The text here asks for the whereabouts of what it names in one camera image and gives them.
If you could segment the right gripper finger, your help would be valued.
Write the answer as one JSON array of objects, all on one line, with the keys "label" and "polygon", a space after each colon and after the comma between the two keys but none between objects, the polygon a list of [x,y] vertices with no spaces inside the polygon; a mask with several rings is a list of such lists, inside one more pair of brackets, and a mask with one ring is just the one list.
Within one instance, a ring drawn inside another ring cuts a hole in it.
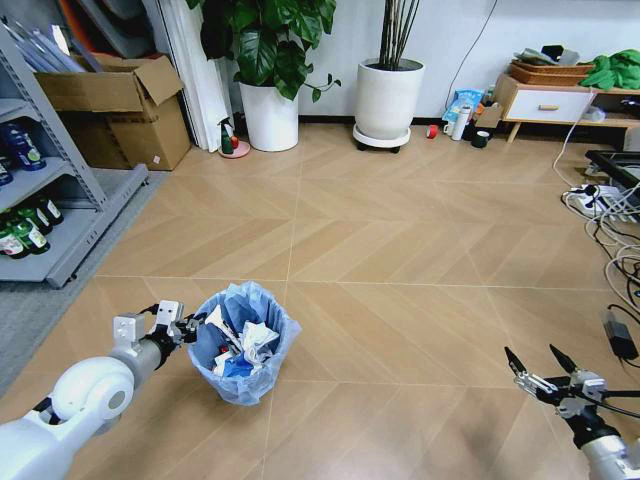
[{"label": "right gripper finger", "polygon": [[581,388],[584,384],[584,370],[553,344],[550,344],[549,348],[566,374],[564,376],[549,377],[548,381],[558,388]]},{"label": "right gripper finger", "polygon": [[514,383],[521,390],[543,403],[557,402],[559,389],[556,385],[536,374],[530,373],[508,346],[504,347],[504,351],[509,368],[514,374]]}]

